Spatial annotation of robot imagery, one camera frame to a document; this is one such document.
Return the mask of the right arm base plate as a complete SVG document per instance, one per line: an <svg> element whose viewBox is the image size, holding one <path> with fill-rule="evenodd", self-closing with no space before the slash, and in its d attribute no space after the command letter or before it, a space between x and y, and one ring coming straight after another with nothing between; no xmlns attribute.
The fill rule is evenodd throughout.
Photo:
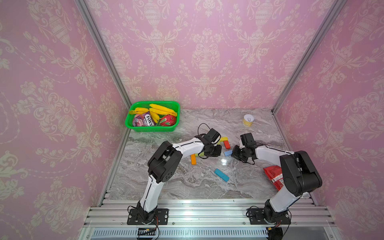
<svg viewBox="0 0 384 240"><path fill-rule="evenodd" d="M269 209L249 208L246 217L251 225L289 225L291 217L288 211L276 213Z"/></svg>

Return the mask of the orange block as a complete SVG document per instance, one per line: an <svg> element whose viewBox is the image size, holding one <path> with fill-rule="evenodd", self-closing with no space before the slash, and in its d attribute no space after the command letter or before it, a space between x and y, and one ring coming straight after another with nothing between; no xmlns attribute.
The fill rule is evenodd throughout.
<svg viewBox="0 0 384 240"><path fill-rule="evenodd" d="M197 164L196 154L191 155L191 164L192 165L196 165Z"/></svg>

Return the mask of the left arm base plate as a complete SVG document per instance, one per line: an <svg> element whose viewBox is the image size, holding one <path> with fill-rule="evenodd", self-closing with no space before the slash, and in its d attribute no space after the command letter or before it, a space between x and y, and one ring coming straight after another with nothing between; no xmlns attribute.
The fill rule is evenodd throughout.
<svg viewBox="0 0 384 240"><path fill-rule="evenodd" d="M128 209L127 225L167 225L169 209L154 209L146 212L143 209Z"/></svg>

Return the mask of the teal block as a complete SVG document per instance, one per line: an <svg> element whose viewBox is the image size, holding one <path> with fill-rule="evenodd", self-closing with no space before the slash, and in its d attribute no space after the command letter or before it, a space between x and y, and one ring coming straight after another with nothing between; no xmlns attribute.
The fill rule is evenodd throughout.
<svg viewBox="0 0 384 240"><path fill-rule="evenodd" d="M224 174L221 170L215 169L214 173L226 183L230 180L230 177Z"/></svg>

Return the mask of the red block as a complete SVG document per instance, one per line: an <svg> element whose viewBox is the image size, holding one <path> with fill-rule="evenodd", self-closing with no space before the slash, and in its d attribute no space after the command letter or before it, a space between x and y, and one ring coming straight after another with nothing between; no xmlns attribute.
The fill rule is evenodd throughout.
<svg viewBox="0 0 384 240"><path fill-rule="evenodd" d="M224 145L227 150L231 148L229 141L224 141Z"/></svg>

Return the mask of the light blue block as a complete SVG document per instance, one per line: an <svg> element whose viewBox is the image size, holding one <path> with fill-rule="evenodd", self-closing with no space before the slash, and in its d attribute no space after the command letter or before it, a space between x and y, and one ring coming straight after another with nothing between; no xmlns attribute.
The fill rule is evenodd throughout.
<svg viewBox="0 0 384 240"><path fill-rule="evenodd" d="M232 154L233 154L233 151L232 151L232 150L224 152L224 155L225 155L226 157L231 156Z"/></svg>

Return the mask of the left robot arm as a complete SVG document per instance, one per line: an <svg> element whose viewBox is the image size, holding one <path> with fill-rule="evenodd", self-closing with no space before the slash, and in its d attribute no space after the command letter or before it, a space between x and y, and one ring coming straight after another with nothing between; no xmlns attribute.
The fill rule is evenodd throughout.
<svg viewBox="0 0 384 240"><path fill-rule="evenodd" d="M141 223L151 223L156 214L158 200L164 184L175 174L180 161L185 157L204 153L205 157L218 157L222 147L218 145L219 132L210 129L206 134L198 134L189 141L178 144L163 142L148 162L148 183L136 206Z"/></svg>

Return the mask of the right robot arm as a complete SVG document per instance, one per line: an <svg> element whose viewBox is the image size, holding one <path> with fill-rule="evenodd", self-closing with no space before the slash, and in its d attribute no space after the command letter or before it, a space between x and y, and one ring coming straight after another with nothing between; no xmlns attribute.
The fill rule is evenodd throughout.
<svg viewBox="0 0 384 240"><path fill-rule="evenodd" d="M277 164L282 169L284 185L265 202L263 214L269 224L279 224L289 216L289 208L303 194L311 193L323 185L323 180L305 151L290 152L258 143L251 133L240 136L242 144L234 146L232 157L243 163L249 159Z"/></svg>

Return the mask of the lime green block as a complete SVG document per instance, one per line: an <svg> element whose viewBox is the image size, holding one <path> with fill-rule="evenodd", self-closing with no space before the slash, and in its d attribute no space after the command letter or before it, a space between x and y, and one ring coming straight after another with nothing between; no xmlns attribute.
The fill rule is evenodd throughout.
<svg viewBox="0 0 384 240"><path fill-rule="evenodd" d="M200 154L195 154L196 155L196 157L204 157L205 155L204 155L204 152L202 152L202 153L200 153Z"/></svg>

